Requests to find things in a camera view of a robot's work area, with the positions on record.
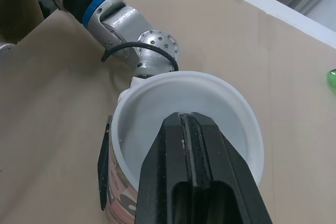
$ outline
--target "mug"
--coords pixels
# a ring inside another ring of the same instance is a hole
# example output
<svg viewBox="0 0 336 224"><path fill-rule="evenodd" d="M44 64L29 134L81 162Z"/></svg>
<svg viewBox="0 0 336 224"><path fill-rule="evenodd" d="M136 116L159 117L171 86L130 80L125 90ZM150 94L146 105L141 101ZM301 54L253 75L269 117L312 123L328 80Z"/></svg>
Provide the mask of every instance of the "mug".
<svg viewBox="0 0 336 224"><path fill-rule="evenodd" d="M163 120L174 112L212 118L248 164L256 184L264 167L264 145L257 119L243 96L209 74L177 71L133 78L120 94L110 125L108 215L133 224L141 165Z"/></svg>

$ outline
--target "green bottle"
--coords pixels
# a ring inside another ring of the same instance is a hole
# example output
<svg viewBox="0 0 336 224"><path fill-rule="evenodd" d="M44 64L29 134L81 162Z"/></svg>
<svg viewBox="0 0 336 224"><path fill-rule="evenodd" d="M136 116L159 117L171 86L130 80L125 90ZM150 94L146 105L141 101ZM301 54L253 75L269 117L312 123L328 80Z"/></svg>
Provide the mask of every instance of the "green bottle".
<svg viewBox="0 0 336 224"><path fill-rule="evenodd" d="M336 89L336 69L331 70L327 74L327 80L329 85Z"/></svg>

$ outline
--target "black cable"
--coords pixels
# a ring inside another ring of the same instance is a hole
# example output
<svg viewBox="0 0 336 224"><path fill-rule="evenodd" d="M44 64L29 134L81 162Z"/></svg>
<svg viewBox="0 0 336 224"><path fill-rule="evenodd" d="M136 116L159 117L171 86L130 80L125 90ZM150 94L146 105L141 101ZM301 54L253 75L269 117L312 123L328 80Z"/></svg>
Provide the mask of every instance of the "black cable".
<svg viewBox="0 0 336 224"><path fill-rule="evenodd" d="M142 43L142 42L126 42L126 43L117 45L117 46L115 46L115 47L113 47L109 50L105 50L104 55L101 57L101 61L105 62L107 60L107 58L110 57L110 55L112 55L115 52L118 52L122 49L130 48L130 47L140 47L140 48L151 50L153 52L157 52L158 54L161 54L164 58L166 58L167 60L170 61L170 63L174 67L174 71L179 70L179 66L177 65L176 60L170 54L168 54L166 51L162 50L159 47L154 47L152 45Z"/></svg>

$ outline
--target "beige table surface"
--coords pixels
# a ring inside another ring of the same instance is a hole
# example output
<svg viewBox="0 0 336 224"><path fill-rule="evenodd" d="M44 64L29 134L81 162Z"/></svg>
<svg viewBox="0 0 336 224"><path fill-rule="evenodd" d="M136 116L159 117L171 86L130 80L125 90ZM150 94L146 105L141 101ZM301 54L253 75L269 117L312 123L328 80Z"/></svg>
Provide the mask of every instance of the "beige table surface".
<svg viewBox="0 0 336 224"><path fill-rule="evenodd" d="M274 223L336 219L336 50L242 0L126 0L179 41L182 70L251 105L265 146L259 189ZM0 223L108 223L97 159L132 73L57 11L0 59Z"/></svg>

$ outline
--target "white wall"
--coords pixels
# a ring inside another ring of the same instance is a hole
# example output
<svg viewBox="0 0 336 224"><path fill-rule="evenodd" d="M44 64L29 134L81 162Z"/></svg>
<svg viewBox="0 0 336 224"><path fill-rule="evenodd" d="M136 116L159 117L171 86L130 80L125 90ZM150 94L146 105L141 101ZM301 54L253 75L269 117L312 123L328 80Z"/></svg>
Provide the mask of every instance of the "white wall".
<svg viewBox="0 0 336 224"><path fill-rule="evenodd" d="M306 16L336 31L336 0L320 0Z"/></svg>

